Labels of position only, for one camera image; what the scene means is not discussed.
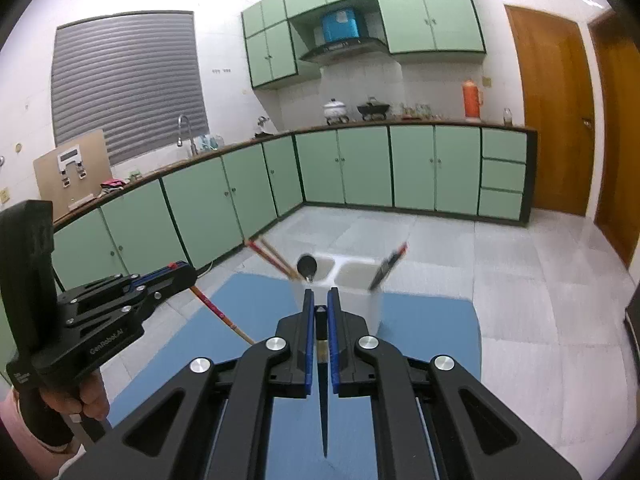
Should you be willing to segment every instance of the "faucet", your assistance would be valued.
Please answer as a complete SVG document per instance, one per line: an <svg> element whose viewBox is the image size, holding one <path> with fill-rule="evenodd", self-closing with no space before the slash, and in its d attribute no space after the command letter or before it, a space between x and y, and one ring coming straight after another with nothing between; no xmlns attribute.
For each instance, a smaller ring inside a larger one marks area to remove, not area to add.
<svg viewBox="0 0 640 480"><path fill-rule="evenodd" d="M189 133L189 140L191 142L191 155L195 156L198 154L198 149L196 148L196 143L193 142L193 134L191 133L191 121L185 114L180 114L178 116L178 143L177 146L180 148L182 146L182 120L187 121L187 131Z"/></svg>

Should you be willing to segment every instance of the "brown countertop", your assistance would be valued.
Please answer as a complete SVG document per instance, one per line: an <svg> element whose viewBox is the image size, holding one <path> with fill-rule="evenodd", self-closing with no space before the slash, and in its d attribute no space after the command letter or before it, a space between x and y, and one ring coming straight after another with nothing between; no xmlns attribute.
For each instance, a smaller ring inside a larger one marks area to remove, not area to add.
<svg viewBox="0 0 640 480"><path fill-rule="evenodd" d="M499 123L484 123L484 122L468 123L462 120L448 121L448 120L425 120L425 119L404 120L404 121L398 121L398 120L355 121L355 122L346 123L346 124L332 124L331 126L324 124L321 126L301 128L299 130L292 130L288 132L283 132L281 134L274 134L273 136L263 137L261 139L251 139L245 142L239 142L237 144L225 146L224 148L220 150L215 150L214 152L203 153L201 155L194 156L193 158L180 160L168 166L159 168L158 170L155 170L152 173L148 173L143 177L141 177L140 179L134 182L131 182L130 184L127 184L125 188L121 191L113 191L107 195L98 197L94 200L91 200L91 202L87 202L86 204L81 205L80 207L74 209L73 211L67 213L66 215L58 218L54 222L54 228L56 230L61 229L64 226L70 224L76 218L79 218L82 215L85 215L86 213L92 211L93 209L96 209L97 207L104 205L107 202L110 202L111 200L114 200L115 198L133 189L136 189L137 187L144 186L145 184L152 182L153 180L157 180L175 171L183 170L184 168L188 168L190 166L193 166L194 164L198 164L205 160L209 160L210 158L216 158L217 156L221 156L229 152L234 152L235 150L240 150L241 148L246 148L247 146L251 146L253 144L261 144L262 142L265 142L267 140L278 139L280 137L288 137L295 134L304 134L309 132L322 132L323 130L339 130L342 128L357 128L359 126L399 126L399 125L406 125L406 124L424 124L424 125L442 124L445 126L484 126L485 128L500 128L501 130L511 130L514 132L535 133L535 129L527 128L526 126L504 126L503 124L499 124Z"/></svg>

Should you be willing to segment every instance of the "electrical outlet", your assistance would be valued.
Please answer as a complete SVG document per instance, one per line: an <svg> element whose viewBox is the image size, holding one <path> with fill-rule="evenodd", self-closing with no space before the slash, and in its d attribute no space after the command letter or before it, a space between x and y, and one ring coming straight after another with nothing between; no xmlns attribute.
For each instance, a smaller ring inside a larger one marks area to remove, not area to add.
<svg viewBox="0 0 640 480"><path fill-rule="evenodd" d="M0 190L0 204L6 204L7 202L9 202L9 199L11 197L9 196L9 188L5 187L4 189Z"/></svg>

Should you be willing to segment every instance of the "pink sleeve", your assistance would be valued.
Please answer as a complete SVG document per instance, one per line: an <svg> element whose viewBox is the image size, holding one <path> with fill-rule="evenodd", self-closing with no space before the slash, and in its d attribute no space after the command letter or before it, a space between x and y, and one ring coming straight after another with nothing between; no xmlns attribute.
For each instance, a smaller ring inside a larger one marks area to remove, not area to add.
<svg viewBox="0 0 640 480"><path fill-rule="evenodd" d="M25 426L18 411L17 400L18 393L11 390L6 399L0 402L2 423L36 474L43 480L55 478L63 463L75 456L78 444L74 441L70 445L72 448L70 452L51 452Z"/></svg>

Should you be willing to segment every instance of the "kitchen floor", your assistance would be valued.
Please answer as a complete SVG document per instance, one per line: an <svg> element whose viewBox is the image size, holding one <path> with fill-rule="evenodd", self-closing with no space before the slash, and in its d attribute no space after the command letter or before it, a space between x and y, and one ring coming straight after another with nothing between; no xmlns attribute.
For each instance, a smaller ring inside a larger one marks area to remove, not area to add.
<svg viewBox="0 0 640 480"><path fill-rule="evenodd" d="M590 220L534 210L515 228L307 206L265 236L291 262L314 251L382 259L407 241L383 290L472 300L482 383L583 480L600 476L635 425L638 380L622 325L634 284ZM235 272L280 277L243 249L198 286L210 296ZM199 308L186 291L156 310L145 336L102 367L111 399Z"/></svg>

